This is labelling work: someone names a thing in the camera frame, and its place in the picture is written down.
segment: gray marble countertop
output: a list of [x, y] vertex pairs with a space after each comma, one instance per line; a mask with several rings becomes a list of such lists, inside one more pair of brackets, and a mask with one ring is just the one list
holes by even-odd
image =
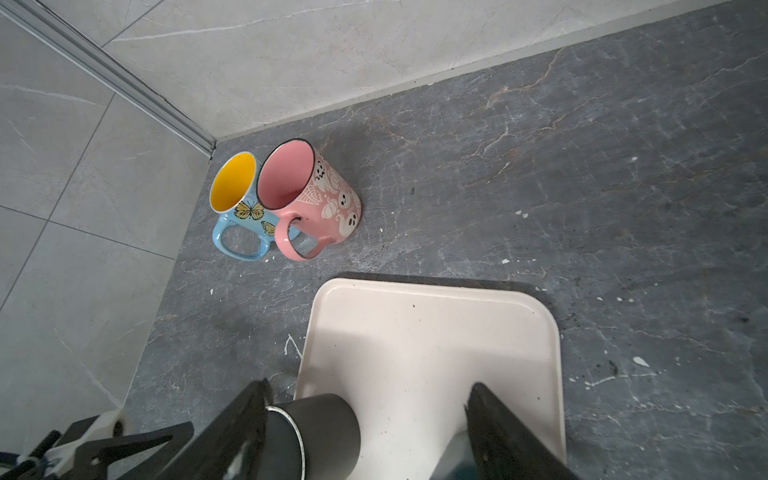
[[[201, 429], [264, 377], [288, 399], [335, 276], [522, 290], [562, 334], [575, 472], [765, 478], [767, 51], [768, 7], [739, 0], [222, 142], [129, 412]], [[224, 256], [213, 176], [291, 137], [362, 223], [306, 263]]]

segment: blue mug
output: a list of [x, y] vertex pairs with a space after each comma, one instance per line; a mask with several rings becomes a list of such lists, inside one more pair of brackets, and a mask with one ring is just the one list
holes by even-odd
[[[253, 154], [240, 152], [219, 169], [210, 187], [210, 207], [219, 214], [219, 221], [214, 227], [214, 245], [230, 257], [246, 262], [264, 258], [270, 244], [275, 241], [275, 226], [280, 221], [264, 210], [256, 197], [259, 166]], [[254, 255], [233, 252], [222, 242], [224, 231], [235, 225], [247, 228], [259, 237], [259, 251]], [[293, 240], [299, 233], [291, 227], [288, 237]]]

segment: butterfly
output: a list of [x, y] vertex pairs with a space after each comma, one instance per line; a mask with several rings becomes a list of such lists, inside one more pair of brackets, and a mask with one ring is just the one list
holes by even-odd
[[275, 226], [272, 225], [269, 222], [261, 222], [261, 226], [264, 227], [264, 233], [269, 235], [270, 237], [275, 236]]
[[254, 220], [261, 220], [264, 216], [264, 207], [261, 204], [254, 204], [253, 206], [246, 202], [240, 202], [235, 206], [235, 217], [241, 220], [247, 220], [248, 217]]

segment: dark gray cup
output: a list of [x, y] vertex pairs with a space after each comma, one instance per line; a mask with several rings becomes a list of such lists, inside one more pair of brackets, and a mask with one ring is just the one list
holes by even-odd
[[325, 393], [268, 406], [257, 480], [342, 480], [360, 455], [360, 427], [347, 402]]

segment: white tray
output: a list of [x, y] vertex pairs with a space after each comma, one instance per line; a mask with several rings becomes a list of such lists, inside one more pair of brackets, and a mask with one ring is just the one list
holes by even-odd
[[565, 462], [560, 336], [519, 292], [334, 279], [315, 295], [296, 398], [336, 393], [360, 424], [349, 478], [427, 480], [484, 382]]

